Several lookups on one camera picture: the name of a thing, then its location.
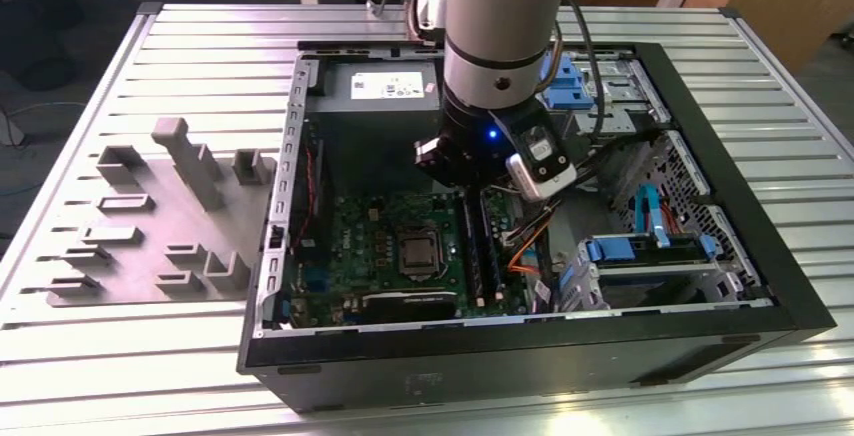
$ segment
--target blue connector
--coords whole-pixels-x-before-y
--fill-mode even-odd
[[[551,53],[546,54],[541,77],[549,74],[551,64]],[[561,67],[555,79],[543,91],[543,99],[549,109],[586,110],[593,108],[594,101],[585,89],[585,75],[573,65],[573,60],[566,54],[561,55]]]

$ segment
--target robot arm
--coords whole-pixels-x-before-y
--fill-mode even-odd
[[[443,129],[418,148],[418,164],[447,185],[486,186],[510,174],[525,198],[539,201],[575,179],[535,99],[559,4],[445,1]]]

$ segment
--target blue plastic latch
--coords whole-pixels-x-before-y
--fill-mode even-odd
[[[631,261],[635,259],[635,251],[631,249],[629,238],[602,238],[597,239],[602,256],[606,261]]]
[[[541,67],[541,78],[546,78],[549,67],[551,66],[551,53],[543,58]],[[586,110],[593,108],[594,101],[585,89],[585,75],[573,64],[569,55],[561,55],[561,66],[555,79],[543,91],[543,99],[549,109],[559,110]]]
[[[709,259],[716,259],[716,256],[718,255],[718,240],[714,238],[714,236],[701,234],[700,244],[704,246],[704,251],[706,251],[706,256],[709,257]]]
[[[667,237],[667,229],[665,229],[665,214],[658,200],[658,189],[651,184],[642,184],[635,194],[635,233],[653,233],[658,241],[658,247],[670,247],[670,238]]]
[[[595,240],[587,242],[587,255],[590,256],[591,261],[599,261],[602,259],[602,249],[599,248],[599,243]]]
[[[575,269],[573,269],[573,266],[570,266],[570,268],[563,273],[563,276],[561,276],[561,289],[563,289],[563,287],[567,285],[574,275],[575,275]]]

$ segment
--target metal case frame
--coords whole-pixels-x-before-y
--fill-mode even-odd
[[[358,46],[323,44],[330,48]],[[389,46],[394,47],[393,57],[417,57],[407,43],[370,45]],[[801,341],[836,326],[662,47],[597,44],[597,49],[617,48],[629,48],[638,56],[702,169],[709,197],[726,214],[776,306],[582,319],[543,315],[530,317],[533,324],[451,325],[393,332],[342,329],[266,338],[255,331],[260,314],[254,302],[259,292],[278,290],[275,276],[285,264],[267,238],[250,288],[238,370],[255,375],[295,411],[679,383],[764,347]],[[302,45],[301,49],[318,46]],[[370,58],[370,51],[357,53],[347,57]],[[437,57],[431,53],[421,57]],[[306,83],[307,63],[317,64],[297,64],[289,106],[289,122],[294,119],[301,124],[306,94],[299,83]],[[283,148],[289,145],[299,147],[299,131],[286,126]],[[281,167],[271,223],[279,215],[279,222],[287,224],[291,188],[282,184],[287,160]]]

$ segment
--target red cable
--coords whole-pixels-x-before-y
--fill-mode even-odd
[[[307,172],[307,179],[309,179],[309,213],[306,214],[303,227],[299,229],[299,238],[297,239],[297,245],[302,244],[303,236],[306,235],[306,230],[309,229],[309,221],[311,220],[311,211],[315,207],[314,157],[311,155],[311,150],[309,149],[309,145],[306,145],[306,156],[307,156],[306,172]]]

